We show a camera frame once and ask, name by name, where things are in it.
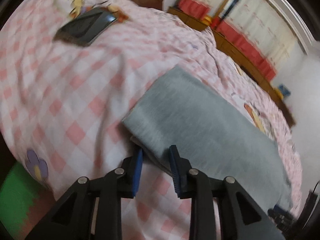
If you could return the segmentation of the grey pants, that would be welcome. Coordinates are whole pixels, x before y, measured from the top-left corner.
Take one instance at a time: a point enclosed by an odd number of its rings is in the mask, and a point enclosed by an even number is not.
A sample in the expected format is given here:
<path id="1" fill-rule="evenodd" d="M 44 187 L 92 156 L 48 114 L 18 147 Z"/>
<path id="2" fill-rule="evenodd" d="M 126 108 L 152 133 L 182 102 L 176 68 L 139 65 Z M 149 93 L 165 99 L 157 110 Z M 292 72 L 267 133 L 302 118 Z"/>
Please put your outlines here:
<path id="1" fill-rule="evenodd" d="M 277 143 L 180 67 L 157 79 L 122 123 L 166 171 L 169 147 L 175 145 L 207 176 L 234 177 L 264 211 L 293 207 Z"/>

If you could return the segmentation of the blue box on cabinet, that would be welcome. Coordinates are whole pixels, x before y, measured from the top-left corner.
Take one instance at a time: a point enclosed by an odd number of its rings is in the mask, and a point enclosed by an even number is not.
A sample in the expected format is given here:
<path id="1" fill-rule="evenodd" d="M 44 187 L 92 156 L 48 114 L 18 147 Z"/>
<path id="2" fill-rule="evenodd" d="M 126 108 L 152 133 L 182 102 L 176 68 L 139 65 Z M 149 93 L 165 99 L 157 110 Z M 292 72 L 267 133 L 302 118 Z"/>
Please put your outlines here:
<path id="1" fill-rule="evenodd" d="M 291 95 L 291 91 L 284 84 L 279 85 L 278 90 L 283 99 L 288 98 Z"/>

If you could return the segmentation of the long wooden low cabinet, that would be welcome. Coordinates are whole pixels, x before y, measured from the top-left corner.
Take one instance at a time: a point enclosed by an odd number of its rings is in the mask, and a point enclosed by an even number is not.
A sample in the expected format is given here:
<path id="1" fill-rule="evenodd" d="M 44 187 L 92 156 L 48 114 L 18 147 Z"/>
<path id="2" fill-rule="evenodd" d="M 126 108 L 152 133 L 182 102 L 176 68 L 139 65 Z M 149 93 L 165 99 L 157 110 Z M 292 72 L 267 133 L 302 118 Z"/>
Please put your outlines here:
<path id="1" fill-rule="evenodd" d="M 174 7 L 169 7 L 167 12 L 172 15 L 178 16 L 183 23 L 195 30 L 203 31 L 208 27 L 203 22 L 181 12 L 180 10 Z M 213 29 L 212 31 L 216 40 L 217 49 L 222 51 L 226 55 L 230 56 L 233 59 L 233 61 L 237 63 L 239 67 L 270 96 L 270 98 L 282 111 L 289 128 L 295 126 L 296 122 L 291 112 L 283 102 L 280 95 L 276 92 L 276 89 L 271 86 L 270 82 L 267 81 L 265 77 L 263 77 L 261 72 L 259 72 L 258 68 L 255 67 L 241 51 L 236 49 L 236 47 L 233 44 L 231 44 L 231 42 L 227 41 L 222 34 L 218 33 Z"/>

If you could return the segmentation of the pink checkered bed sheet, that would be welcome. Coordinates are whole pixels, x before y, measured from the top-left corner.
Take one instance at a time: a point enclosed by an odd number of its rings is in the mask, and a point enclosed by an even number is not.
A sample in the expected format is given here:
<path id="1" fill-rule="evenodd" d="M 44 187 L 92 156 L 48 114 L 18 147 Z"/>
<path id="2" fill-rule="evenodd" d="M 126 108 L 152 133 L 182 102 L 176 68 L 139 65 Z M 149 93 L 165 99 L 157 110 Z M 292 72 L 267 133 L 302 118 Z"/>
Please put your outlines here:
<path id="1" fill-rule="evenodd" d="M 93 8 L 117 22 L 87 47 L 56 40 Z M 56 199 L 80 177 L 104 177 L 143 151 L 139 188 L 121 199 L 121 239 L 189 239 L 191 199 L 175 192 L 123 119 L 165 73 L 180 67 L 223 97 L 278 145 L 300 208 L 302 166 L 270 96 L 216 47 L 210 29 L 131 0 L 23 0 L 1 30 L 1 134 L 12 155 Z"/>

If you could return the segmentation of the red and white curtain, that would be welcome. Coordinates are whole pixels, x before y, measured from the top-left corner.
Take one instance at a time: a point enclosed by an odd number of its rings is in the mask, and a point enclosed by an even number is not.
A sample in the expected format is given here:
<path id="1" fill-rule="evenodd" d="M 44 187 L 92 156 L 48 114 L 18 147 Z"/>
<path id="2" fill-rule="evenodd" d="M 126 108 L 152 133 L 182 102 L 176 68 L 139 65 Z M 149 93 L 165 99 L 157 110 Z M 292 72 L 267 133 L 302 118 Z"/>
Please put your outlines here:
<path id="1" fill-rule="evenodd" d="M 211 28 L 235 45 L 271 81 L 289 59 L 297 38 L 267 0 L 179 0 L 178 8 L 198 20 L 211 17 Z"/>

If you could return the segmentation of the yellow toy on cabinet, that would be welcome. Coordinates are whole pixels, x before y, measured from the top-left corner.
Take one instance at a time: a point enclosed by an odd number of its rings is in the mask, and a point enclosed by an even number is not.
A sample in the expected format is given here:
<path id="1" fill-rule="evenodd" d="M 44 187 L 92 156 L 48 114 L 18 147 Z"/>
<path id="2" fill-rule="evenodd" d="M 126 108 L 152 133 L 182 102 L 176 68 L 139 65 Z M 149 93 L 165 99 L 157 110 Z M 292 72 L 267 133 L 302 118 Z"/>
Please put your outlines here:
<path id="1" fill-rule="evenodd" d="M 209 15 L 206 15 L 206 16 L 204 16 L 204 18 L 203 18 L 201 21 L 202 21 L 202 23 L 204 23 L 205 25 L 210 26 L 210 25 L 212 25 L 213 20 L 214 20 L 214 18 L 212 18 L 212 17 L 209 16 Z"/>

